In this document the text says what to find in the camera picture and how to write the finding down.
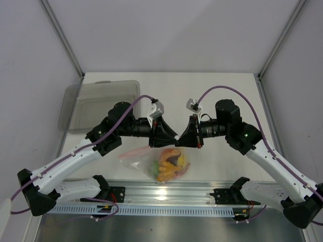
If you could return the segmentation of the clear pink zip top bag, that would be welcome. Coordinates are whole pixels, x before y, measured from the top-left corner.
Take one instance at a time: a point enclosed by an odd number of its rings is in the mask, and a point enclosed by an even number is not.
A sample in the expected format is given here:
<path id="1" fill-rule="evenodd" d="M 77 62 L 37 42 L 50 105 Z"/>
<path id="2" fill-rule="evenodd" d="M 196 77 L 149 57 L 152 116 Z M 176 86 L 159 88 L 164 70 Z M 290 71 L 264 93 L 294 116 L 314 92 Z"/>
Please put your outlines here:
<path id="1" fill-rule="evenodd" d="M 175 146 L 167 146 L 167 147 L 162 147 L 162 148 L 151 148 L 151 147 L 146 146 L 146 147 L 134 149 L 134 150 L 131 150 L 131 151 L 128 151 L 126 153 L 119 155 L 119 160 L 125 167 L 138 170 L 138 171 L 146 174 L 151 179 L 158 182 L 156 180 L 156 178 L 152 178 L 151 176 L 148 175 L 148 167 L 152 162 L 154 162 L 154 161 L 158 162 L 161 152 L 167 148 L 180 149 L 181 153 L 184 153 L 189 160 L 189 157 L 186 154 L 185 149 L 181 148 L 181 147 L 175 147 Z M 182 177 L 187 172 L 189 167 L 190 167 L 190 165 L 187 166 L 186 168 L 182 169 L 179 173 L 177 173 L 177 176 L 175 179 Z"/>

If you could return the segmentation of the grey translucent plastic tray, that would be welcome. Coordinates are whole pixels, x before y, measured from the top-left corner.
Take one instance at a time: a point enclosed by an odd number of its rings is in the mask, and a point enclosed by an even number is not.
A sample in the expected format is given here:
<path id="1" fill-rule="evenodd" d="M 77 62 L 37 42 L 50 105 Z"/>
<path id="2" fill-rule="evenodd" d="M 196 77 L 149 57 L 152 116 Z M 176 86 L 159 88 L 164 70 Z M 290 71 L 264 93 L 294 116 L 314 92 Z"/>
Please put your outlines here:
<path id="1" fill-rule="evenodd" d="M 119 102 L 133 103 L 140 96 L 136 80 L 99 81 L 69 86 L 64 93 L 58 128 L 70 134 L 87 133 Z"/>

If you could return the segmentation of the red grapefruit wedge toy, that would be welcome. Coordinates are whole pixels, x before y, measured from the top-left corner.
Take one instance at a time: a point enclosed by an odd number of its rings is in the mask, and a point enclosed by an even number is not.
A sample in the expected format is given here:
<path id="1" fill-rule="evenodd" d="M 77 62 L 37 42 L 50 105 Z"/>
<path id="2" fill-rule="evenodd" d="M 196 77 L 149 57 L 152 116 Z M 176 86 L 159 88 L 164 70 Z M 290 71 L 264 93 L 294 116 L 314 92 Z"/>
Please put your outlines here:
<path id="1" fill-rule="evenodd" d="M 160 167 L 172 168 L 175 166 L 183 166 L 182 161 L 180 161 L 181 150 L 177 148 L 167 148 L 164 149 L 158 160 L 158 165 Z"/>

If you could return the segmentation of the yellow lemon toy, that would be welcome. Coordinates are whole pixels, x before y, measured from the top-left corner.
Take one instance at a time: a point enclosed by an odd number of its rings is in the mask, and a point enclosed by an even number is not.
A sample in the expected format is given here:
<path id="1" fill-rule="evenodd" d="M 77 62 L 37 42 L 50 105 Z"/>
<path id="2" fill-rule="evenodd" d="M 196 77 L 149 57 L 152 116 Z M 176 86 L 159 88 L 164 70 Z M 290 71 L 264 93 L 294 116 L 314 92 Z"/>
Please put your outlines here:
<path id="1" fill-rule="evenodd" d="M 178 158 L 177 165 L 183 169 L 190 165 L 190 162 L 184 153 L 182 153 Z"/>

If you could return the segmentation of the orange ginger root toy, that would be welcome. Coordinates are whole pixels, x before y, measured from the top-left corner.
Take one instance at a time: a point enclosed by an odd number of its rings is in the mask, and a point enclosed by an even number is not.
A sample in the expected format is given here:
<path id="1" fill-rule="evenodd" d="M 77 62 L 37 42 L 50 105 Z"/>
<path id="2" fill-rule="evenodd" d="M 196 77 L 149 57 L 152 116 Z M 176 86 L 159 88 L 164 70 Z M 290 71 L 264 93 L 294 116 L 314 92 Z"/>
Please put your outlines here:
<path id="1" fill-rule="evenodd" d="M 176 178 L 177 173 L 179 173 L 182 170 L 182 168 L 182 166 L 173 165 L 168 161 L 162 161 L 158 165 L 159 173 L 157 175 L 156 180 L 160 183 L 166 183 L 170 180 L 173 180 Z"/>

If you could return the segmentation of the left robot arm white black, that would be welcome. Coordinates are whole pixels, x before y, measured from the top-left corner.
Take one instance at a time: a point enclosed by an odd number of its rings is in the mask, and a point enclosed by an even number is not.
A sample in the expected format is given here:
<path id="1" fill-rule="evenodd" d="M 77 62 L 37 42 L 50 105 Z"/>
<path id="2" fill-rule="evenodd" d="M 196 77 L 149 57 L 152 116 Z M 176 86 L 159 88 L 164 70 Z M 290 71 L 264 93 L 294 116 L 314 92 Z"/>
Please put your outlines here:
<path id="1" fill-rule="evenodd" d="M 135 118 L 133 107 L 134 104 L 118 102 L 103 121 L 68 153 L 39 169 L 18 172 L 20 192 L 33 216 L 43 215 L 64 201 L 105 201 L 110 195 L 110 187 L 102 175 L 67 184 L 63 181 L 78 169 L 121 146 L 122 137 L 148 138 L 151 148 L 178 144 L 178 135 L 162 117 L 164 107 L 161 102 L 152 100 L 152 109 L 147 117 Z"/>

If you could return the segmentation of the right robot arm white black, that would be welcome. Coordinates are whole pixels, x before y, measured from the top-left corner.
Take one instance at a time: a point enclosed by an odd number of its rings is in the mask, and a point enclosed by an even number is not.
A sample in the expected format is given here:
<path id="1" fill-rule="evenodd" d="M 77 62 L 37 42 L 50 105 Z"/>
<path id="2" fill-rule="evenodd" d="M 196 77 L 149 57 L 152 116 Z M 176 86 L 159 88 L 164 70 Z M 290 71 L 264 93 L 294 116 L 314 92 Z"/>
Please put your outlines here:
<path id="1" fill-rule="evenodd" d="M 322 209 L 322 184 L 303 175 L 269 145 L 260 129 L 244 122 L 232 100 L 218 101 L 216 118 L 208 121 L 201 120 L 197 100 L 189 99 L 186 107 L 194 114 L 179 138 L 180 147 L 201 148 L 205 138 L 223 136 L 231 148 L 262 167 L 280 185 L 280 189 L 274 189 L 241 177 L 231 186 L 235 203 L 250 200 L 270 206 L 302 229 L 313 222 Z"/>

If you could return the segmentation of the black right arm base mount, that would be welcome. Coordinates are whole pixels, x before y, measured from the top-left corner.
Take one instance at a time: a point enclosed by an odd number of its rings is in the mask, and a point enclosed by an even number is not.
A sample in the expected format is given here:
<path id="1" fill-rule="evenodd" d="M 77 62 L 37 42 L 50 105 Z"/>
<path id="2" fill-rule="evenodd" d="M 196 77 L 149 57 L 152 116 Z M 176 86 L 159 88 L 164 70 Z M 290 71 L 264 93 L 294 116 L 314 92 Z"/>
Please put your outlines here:
<path id="1" fill-rule="evenodd" d="M 240 191 L 232 189 L 213 189 L 209 195 L 217 205 L 260 205 L 257 201 L 247 201 Z"/>

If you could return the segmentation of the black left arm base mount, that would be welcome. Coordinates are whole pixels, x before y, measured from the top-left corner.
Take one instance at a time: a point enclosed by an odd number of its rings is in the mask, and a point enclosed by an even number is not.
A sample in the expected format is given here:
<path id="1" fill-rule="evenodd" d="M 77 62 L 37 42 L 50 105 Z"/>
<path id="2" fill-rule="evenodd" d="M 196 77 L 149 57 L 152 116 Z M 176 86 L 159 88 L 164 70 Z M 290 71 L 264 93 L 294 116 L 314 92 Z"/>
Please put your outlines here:
<path id="1" fill-rule="evenodd" d="M 113 203 L 123 203 L 125 199 L 125 187 L 109 187 L 107 190 L 94 188 L 94 191 L 87 193 L 85 198 L 80 198 L 81 202 L 109 201 Z"/>

